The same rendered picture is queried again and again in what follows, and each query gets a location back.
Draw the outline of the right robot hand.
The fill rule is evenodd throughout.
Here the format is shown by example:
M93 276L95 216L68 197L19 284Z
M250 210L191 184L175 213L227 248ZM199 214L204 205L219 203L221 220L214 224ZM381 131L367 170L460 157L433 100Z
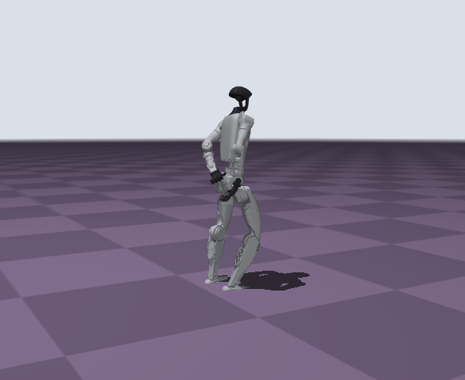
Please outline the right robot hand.
M233 196L237 192L238 188L241 187L241 185L240 185L241 182L242 182L241 179L237 178L235 180L235 182L233 182L233 185L234 185L233 188L231 190L227 191L227 192L229 192L229 195L228 196L222 196L224 199L220 198L220 200L223 201L223 202L227 202L231 198L231 196Z

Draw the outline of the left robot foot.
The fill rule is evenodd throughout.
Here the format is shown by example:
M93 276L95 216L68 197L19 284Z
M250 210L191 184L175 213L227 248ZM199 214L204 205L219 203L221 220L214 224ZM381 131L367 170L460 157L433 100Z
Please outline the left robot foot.
M210 276L210 278L206 279L204 283L215 283L215 282L219 282L219 281L222 281L222 280L225 280L225 279L228 279L228 275L217 275L216 279L213 280L213 281L211 280L211 276Z

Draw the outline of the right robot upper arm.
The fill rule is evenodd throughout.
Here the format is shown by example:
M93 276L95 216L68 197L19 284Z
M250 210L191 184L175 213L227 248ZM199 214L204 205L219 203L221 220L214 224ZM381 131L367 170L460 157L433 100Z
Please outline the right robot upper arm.
M254 118L248 115L241 115L239 119L240 128L238 131L238 137L236 144L233 145L233 152L234 154L242 155L242 147L245 145L246 140L249 137L250 129L254 124Z

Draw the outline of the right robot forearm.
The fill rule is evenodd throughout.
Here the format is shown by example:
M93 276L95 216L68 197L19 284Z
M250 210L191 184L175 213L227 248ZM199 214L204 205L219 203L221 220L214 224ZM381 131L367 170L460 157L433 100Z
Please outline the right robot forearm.
M241 179L241 184L244 181L244 164L246 161L246 145L242 147L242 156L234 157L234 182L237 178Z

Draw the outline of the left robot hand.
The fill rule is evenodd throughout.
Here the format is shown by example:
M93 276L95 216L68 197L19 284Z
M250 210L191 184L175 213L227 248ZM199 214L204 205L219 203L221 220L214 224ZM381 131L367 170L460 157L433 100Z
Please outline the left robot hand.
M223 176L226 176L226 173L220 173L217 169L216 171L210 172L212 179L210 180L212 184L217 183L217 181L223 180Z

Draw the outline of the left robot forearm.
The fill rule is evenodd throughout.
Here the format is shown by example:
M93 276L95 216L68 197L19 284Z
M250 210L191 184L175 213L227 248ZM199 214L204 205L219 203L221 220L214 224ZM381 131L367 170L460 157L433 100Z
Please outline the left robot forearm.
M213 151L212 152L210 151L210 152L207 152L207 153L204 152L203 158L206 161L207 168L211 173L213 171L217 170L217 166L215 164Z

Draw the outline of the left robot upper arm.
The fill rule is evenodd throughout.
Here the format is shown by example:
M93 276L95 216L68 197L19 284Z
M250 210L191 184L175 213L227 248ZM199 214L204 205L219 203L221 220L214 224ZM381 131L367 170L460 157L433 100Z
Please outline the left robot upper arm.
M202 149L205 153L212 152L213 146L212 144L218 142L221 138L221 128L222 128L222 121L219 122L217 128L203 141Z

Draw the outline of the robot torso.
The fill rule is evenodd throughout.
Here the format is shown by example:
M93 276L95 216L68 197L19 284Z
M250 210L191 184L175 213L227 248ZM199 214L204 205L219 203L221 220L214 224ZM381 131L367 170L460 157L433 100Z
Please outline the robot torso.
M220 157L221 161L229 162L229 165L226 166L225 172L222 172L222 174L226 173L226 176L223 176L223 180L220 180L220 186L226 193L229 193L227 191L231 190L231 185L234 181L234 157L241 156L239 154L234 154L232 148L233 145L237 142L238 131L240 128L239 119L241 115L244 114L242 114L242 112L225 116L222 122L220 138ZM250 134L245 143L246 153L248 149L249 140Z

